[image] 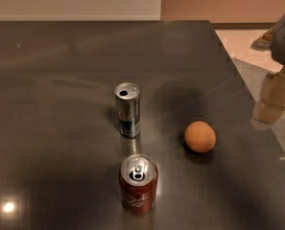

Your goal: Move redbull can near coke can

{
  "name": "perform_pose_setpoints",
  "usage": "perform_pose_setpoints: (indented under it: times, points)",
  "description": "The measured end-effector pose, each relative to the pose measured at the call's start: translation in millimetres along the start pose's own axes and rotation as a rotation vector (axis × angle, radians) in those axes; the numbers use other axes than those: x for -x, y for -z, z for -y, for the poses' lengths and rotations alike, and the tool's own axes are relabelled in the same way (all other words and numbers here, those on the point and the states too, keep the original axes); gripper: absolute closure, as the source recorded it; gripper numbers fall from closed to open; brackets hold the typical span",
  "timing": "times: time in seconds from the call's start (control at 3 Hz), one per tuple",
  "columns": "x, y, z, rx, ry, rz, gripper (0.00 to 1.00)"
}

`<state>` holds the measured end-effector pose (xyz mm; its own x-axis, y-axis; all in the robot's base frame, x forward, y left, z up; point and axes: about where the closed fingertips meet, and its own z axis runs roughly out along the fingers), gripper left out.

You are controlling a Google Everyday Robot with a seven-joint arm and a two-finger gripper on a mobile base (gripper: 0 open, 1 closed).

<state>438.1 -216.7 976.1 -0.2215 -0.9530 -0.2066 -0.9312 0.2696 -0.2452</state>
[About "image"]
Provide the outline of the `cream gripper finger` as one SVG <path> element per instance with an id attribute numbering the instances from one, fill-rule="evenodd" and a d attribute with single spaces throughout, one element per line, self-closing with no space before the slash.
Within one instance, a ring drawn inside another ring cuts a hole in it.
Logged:
<path id="1" fill-rule="evenodd" d="M 264 78 L 252 120 L 257 124 L 272 125 L 284 112 L 285 66 L 277 73 L 268 73 Z"/>

